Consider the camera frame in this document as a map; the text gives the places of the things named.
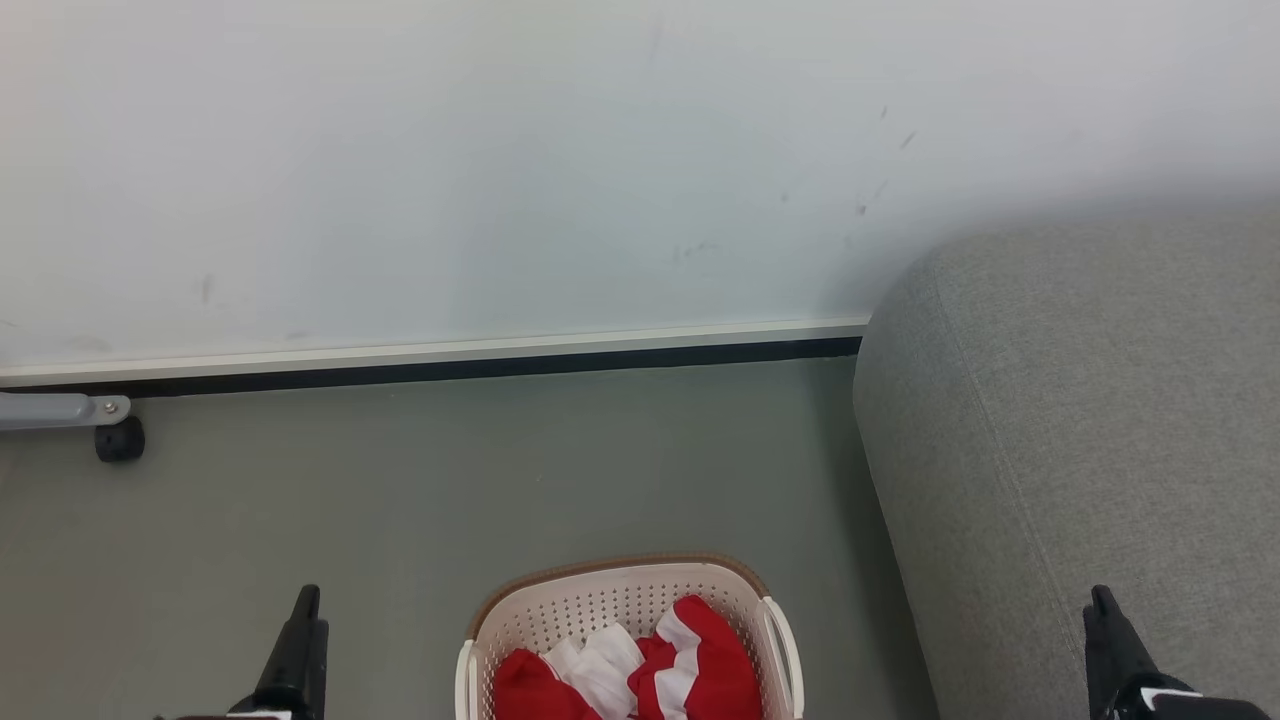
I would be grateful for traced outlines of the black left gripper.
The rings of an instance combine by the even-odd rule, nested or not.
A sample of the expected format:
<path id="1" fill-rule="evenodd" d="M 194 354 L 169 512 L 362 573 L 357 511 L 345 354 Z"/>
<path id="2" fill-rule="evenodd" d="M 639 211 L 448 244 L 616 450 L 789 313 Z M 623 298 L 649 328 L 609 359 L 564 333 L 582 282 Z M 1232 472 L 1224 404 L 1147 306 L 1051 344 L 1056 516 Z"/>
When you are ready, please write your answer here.
<path id="1" fill-rule="evenodd" d="M 329 625 L 320 618 L 320 588 L 303 585 L 282 625 L 250 696 L 223 712 L 192 712 L 156 720 L 324 719 Z"/>

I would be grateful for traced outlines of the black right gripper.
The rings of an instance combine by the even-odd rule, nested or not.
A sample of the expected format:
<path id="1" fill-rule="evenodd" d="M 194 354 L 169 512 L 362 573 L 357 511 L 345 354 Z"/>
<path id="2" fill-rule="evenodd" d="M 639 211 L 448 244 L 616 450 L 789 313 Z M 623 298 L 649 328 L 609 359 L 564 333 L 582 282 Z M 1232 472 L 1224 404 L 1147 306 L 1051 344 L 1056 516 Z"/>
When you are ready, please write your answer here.
<path id="1" fill-rule="evenodd" d="M 1092 719 L 1270 719 L 1245 700 L 1202 694 L 1158 669 L 1107 585 L 1084 607 L 1085 683 Z"/>

